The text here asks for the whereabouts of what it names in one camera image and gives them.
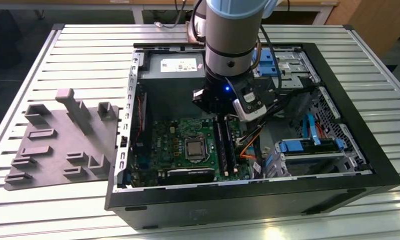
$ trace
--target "cable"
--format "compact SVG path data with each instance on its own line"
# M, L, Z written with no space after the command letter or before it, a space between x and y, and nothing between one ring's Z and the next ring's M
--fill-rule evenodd
M322 131L320 131L320 127L318 126L318 123L314 124L314 127L318 130L318 134L319 134L319 138L322 138Z
M208 147L206 147L204 150L206 150L206 154L207 154L207 159L204 160L204 162L207 162L211 158L211 153L208 152Z
M259 132L259 133L255 135L255 137L251 139L251 141L250 141L248 144L246 145L246 147L244 147L244 149L243 149L243 151L242 151L242 153L240 153L240 157L242 157L242 158L243 158L243 156L246 156L246 152L247 152L247 150L248 150L248 147L252 145L255 139L260 136L260 133L262 133L262 132Z
M179 5L176 0L174 1L174 6L175 6L175 11L176 11L176 15L172 17L172 21L178 20L178 16L179 16Z
M266 32L264 26L260 25L259 28L260 28L262 34L264 34L264 37L266 37L266 40L267 40L267 44L268 44L268 47L270 47L270 52L271 52L271 56L272 56L272 60L274 60L274 65L275 65L275 71L278 73L278 78L279 78L278 90L276 90L275 94L280 95L283 80L282 80L282 75L280 75L279 62L278 62L278 58L276 58L276 54L275 54L275 48L274 48L272 41L270 40L268 34Z
M192 14L191 14L191 30L192 30L192 35L194 35L194 37L195 37L195 39L196 39L196 41L198 42L202 42L203 41L203 39L199 37L199 35L198 35L198 31L196 31L196 24L195 24L195 15L196 15L196 12L198 12L198 8L199 8L199 6L200 6L200 4L202 4L202 1L203 0L199 0L198 2L196 2L196 4L194 5L194 9L192 9Z
M318 128L320 138L327 138L326 132L323 131L323 128L318 122L315 123L315 127Z
M278 101L275 101L270 107L267 108L267 113L260 116L260 118L258 119L258 124L256 124L256 128L250 132L248 135L246 135L244 137L240 138L239 142L244 142L250 136L252 136L258 131L260 131L266 125L266 121L264 121L264 118L267 116L272 116L274 114L279 113L287 106L287 104L290 103L291 99L299 95L299 94L303 94L303 93L308 93L311 92L314 89L316 89L316 86L310 86L310 87L306 87L303 89L296 89L296 90L292 90L283 98L280 98Z
M259 164L260 166L260 171L256 175L256 179L258 178L262 178L263 176L263 172L264 172L264 169L266 169L266 160L263 158L263 151L262 151L262 138L258 137L256 140L254 141L254 150L255 150L255 156L256 156L256 163Z
M226 79L227 79L227 83L228 83L228 85L230 85L232 91L236 92L236 89L235 89L235 86L234 86L232 81L230 81L228 77L226 77Z
M143 131L143 114L142 114L142 99L140 99L140 96L138 96L138 114L139 114L139 131L138 131L138 135L136 135L134 145L138 143L140 135L142 135L142 131Z
M148 10L152 14L158 13L158 14L164 14L168 10L163 10L163 11L159 11L159 10Z
M246 158L246 159L254 159L254 160L256 160L256 157L254 155L242 155L240 157Z
M187 0L183 0L183 2L182 2L182 8L180 8L180 11L179 11L179 14L178 14L178 17L176 17L175 24L174 24L172 26L167 26L167 25L163 25L162 22L156 21L154 24L155 24L159 28L174 29L174 28L178 26L178 24L179 24L179 22L180 22L180 19L182 19L182 15L183 15L186 3L187 3Z
M260 60L262 60L262 51L263 47L262 47L262 40L260 40L260 36L258 36L258 44L256 44L256 59L255 59L255 62L251 66L251 70L256 69L256 67L259 66L260 64Z

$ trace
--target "black cable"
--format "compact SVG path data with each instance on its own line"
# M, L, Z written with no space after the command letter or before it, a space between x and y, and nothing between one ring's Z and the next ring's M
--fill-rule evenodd
M164 14L168 10L163 10L163 11L159 11L159 10L148 10L151 13L156 12L158 14Z
M175 21L179 16L179 5L178 5L176 0L174 1L174 4L175 4L176 15L175 15L175 17L172 17L172 21Z
M158 11L158 10L148 10L152 14L152 18L154 18L154 21L155 22L162 22L162 23L166 23L168 24L168 21L160 17L160 14L163 14L166 11L168 10L164 10L163 12Z
M308 93L316 89L316 86L310 86L303 89L292 90L283 98L280 98L278 101L275 101L270 107L267 108L267 113L260 116L258 119L256 128L244 136L240 138L239 142L244 142L251 136L254 136L264 127L266 121L264 118L267 116L272 116L274 114L279 113L290 104L291 99L298 96L299 94Z
M154 24L159 27L159 28L167 28L167 29L174 29L179 22L180 22L180 19L182 19L182 15L183 15L183 11L184 11L184 7L186 7L186 3L187 3L187 0L183 0L182 2L182 8L180 8L180 11L178 13L178 17L176 17L176 20L175 20L175 24L172 26L167 26L167 25L163 25L162 22L155 22ZM179 10L179 7L178 7L178 3L176 3L176 0L175 0L175 8L176 8L176 11Z
M255 150L255 156L256 156L256 163L260 166L260 172L255 174L255 179L260 179L263 177L263 169L264 169L264 164L266 161L263 159L263 153L262 153L262 140L260 137L258 137L252 143L254 145L254 150Z
M278 73L279 84L278 84L278 89L276 89L275 94L276 94L276 96L279 96L280 92L282 92L283 80L282 80L282 75L280 75L279 62L278 62L278 58L276 58L276 54L275 54L275 48L274 48L272 41L270 40L268 34L266 32L264 26L260 25L259 28L260 28L262 34L264 35L266 40L267 40L267 44L270 47L270 52L271 52L271 56L272 56L272 60L274 60L275 71Z
M194 5L194 9L192 9L192 14L191 14L191 30L192 30L192 35L196 39L198 42L203 42L203 39L200 39L199 35L198 35L198 31L196 31L196 24L195 24L195 15L198 12L198 8L200 6L203 0L199 0L196 2L196 4Z
M232 81L230 81L228 77L226 77L226 79L227 79L227 83L228 83L228 85L230 85L230 87L231 87L231 90L232 90L234 92L236 92L236 89L235 89L235 86L234 86L234 84L232 84Z
M256 67L260 64L260 60L262 60L262 54L263 54L263 47L262 47L262 39L260 36L258 36L258 43L256 43L256 59L255 62L251 66L251 70L256 69Z

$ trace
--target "slotted metal table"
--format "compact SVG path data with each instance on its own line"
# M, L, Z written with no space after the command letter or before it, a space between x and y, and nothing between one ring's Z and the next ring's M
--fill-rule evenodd
M385 152L400 173L400 83L354 30L342 26L274 25L274 42L316 43ZM107 182L7 191L30 104L63 109L56 89L74 88L87 107L122 108L134 43L186 42L186 26L66 25L47 38L0 125L0 238L87 239L400 239L400 186L329 214L135 231L104 210Z

